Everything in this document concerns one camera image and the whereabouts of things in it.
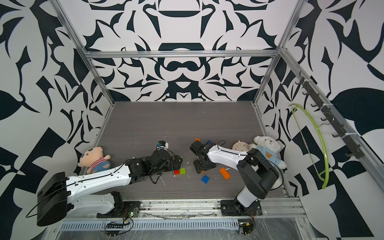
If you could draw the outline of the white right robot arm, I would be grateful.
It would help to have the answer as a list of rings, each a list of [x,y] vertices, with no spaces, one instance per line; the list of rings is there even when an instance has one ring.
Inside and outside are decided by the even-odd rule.
[[[257,149],[235,151],[212,142],[203,144],[195,140],[190,150],[198,157],[194,161],[198,174],[215,168],[217,164],[239,172],[245,187],[233,203],[238,209],[247,209],[256,201],[265,199],[280,176],[276,167]]]

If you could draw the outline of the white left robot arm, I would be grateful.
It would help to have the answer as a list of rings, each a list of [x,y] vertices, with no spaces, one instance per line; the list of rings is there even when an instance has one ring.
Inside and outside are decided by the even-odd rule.
[[[53,175],[38,192],[37,225],[45,227],[59,222],[75,210],[82,197],[114,187],[127,186],[160,177],[164,172],[181,168],[183,158],[166,149],[151,156],[128,159],[122,165],[100,173],[67,177],[64,172]]]

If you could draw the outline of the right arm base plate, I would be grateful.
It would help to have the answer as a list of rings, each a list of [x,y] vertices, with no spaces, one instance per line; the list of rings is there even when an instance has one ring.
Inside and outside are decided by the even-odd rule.
[[[244,207],[237,199],[221,200],[221,212],[224,216],[262,216],[263,211],[259,201],[254,201],[249,207]]]

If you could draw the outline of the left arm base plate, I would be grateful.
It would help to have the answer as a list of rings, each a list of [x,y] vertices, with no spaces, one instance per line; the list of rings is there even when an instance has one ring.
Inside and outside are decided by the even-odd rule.
[[[115,207],[106,214],[97,213],[98,219],[134,217],[140,211],[140,201],[128,201],[115,204]]]

